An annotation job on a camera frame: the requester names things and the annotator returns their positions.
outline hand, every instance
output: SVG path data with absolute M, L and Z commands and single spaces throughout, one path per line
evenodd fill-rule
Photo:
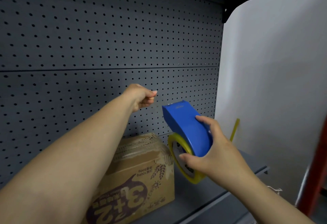
M 221 187 L 233 192 L 239 184 L 254 175 L 237 148 L 223 135 L 218 122 L 205 116 L 196 116 L 210 126 L 213 144 L 203 157 L 184 153 L 180 158 L 190 167 L 206 174 Z
M 139 84 L 129 85 L 123 93 L 124 96 L 133 101 L 133 112 L 153 104 L 156 94 L 157 91 L 148 90 Z

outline person's left hand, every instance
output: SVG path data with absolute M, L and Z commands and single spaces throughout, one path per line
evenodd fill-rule
M 154 97 L 156 94 L 157 91 L 148 90 L 139 84 L 131 84 L 126 88 L 122 95 L 133 100 L 133 112 L 135 112 L 140 108 L 148 107 L 154 103 Z

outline yellow tape roll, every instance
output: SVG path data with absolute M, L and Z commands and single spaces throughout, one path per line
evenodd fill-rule
M 199 171 L 196 171 L 192 168 L 189 168 L 180 158 L 179 155 L 182 153 L 189 153 L 193 155 L 193 151 L 188 145 L 188 143 L 177 133 L 173 133 L 168 136 L 168 147 L 174 158 L 175 163 L 182 172 L 182 174 L 187 178 L 191 183 L 197 184 L 202 179 L 205 178 L 205 175 Z

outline torn cardboard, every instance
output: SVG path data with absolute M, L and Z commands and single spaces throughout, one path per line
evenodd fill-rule
M 154 133 L 124 139 L 82 224 L 127 224 L 174 199 L 174 164 L 167 146 Z

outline perforated metal panel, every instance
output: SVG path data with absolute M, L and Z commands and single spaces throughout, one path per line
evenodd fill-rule
M 0 187 L 131 83 L 158 90 L 124 136 L 170 133 L 161 106 L 214 116 L 221 7 L 204 0 L 0 0 Z

